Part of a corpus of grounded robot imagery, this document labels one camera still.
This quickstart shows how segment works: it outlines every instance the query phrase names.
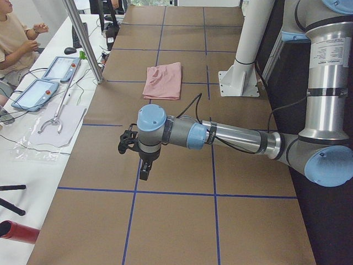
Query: pink cloth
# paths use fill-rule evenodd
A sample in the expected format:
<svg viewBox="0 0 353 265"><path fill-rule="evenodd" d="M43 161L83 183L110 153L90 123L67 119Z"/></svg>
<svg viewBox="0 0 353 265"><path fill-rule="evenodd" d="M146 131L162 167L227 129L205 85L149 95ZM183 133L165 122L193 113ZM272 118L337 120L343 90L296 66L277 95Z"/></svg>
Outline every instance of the pink cloth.
<svg viewBox="0 0 353 265"><path fill-rule="evenodd" d="M147 68L144 99L178 100L181 88L181 63Z"/></svg>

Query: light blue cap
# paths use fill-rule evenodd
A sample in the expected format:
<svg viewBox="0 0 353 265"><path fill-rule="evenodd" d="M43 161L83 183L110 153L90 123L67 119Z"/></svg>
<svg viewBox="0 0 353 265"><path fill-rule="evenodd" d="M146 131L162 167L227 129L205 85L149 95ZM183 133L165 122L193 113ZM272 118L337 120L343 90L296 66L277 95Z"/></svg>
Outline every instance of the light blue cap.
<svg viewBox="0 0 353 265"><path fill-rule="evenodd" d="M344 14L353 14L353 0L322 0L332 11Z"/></svg>
<svg viewBox="0 0 353 265"><path fill-rule="evenodd" d="M155 131L162 127L167 119L164 109L155 104L143 106L138 111L137 127L141 131Z"/></svg>
<svg viewBox="0 0 353 265"><path fill-rule="evenodd" d="M190 128L188 139L186 140L186 146L188 149L200 150L204 146L206 141L207 129L205 126L199 123L194 123Z"/></svg>
<svg viewBox="0 0 353 265"><path fill-rule="evenodd" d="M282 41L285 43L309 43L310 39L304 33L287 32L282 30Z"/></svg>
<svg viewBox="0 0 353 265"><path fill-rule="evenodd" d="M319 150L306 163L305 176L325 187L336 187L353 177L353 151L347 146Z"/></svg>

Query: computer mouse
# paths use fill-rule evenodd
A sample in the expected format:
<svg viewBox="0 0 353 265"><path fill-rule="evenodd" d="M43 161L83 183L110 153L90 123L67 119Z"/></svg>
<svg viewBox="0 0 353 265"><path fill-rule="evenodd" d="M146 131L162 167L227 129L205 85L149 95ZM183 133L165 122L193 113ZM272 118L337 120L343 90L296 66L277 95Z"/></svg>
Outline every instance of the computer mouse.
<svg viewBox="0 0 353 265"><path fill-rule="evenodd" d="M74 54L75 52L77 52L77 50L73 47L67 47L64 50L64 54Z"/></svg>

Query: keyboard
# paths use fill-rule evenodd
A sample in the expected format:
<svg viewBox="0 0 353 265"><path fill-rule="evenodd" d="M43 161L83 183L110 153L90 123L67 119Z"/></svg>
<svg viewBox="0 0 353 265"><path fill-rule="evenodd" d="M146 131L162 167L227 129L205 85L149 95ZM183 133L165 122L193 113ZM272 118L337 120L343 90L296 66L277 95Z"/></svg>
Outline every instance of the keyboard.
<svg viewBox="0 0 353 265"><path fill-rule="evenodd" d="M86 33L88 35L87 23L83 22L82 24L83 24L84 30L86 31ZM78 35L77 35L75 29L73 28L73 26L72 26L72 47L74 47L75 49L82 47L81 43L79 42Z"/></svg>

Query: warning label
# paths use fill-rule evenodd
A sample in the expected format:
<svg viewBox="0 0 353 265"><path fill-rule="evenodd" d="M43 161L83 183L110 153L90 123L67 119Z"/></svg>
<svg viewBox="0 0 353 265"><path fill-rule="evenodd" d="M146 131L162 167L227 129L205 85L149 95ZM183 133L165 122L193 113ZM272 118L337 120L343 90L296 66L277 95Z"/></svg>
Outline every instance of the warning label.
<svg viewBox="0 0 353 265"><path fill-rule="evenodd" d="M326 65L348 67L351 38L320 41L311 45L310 68Z"/></svg>

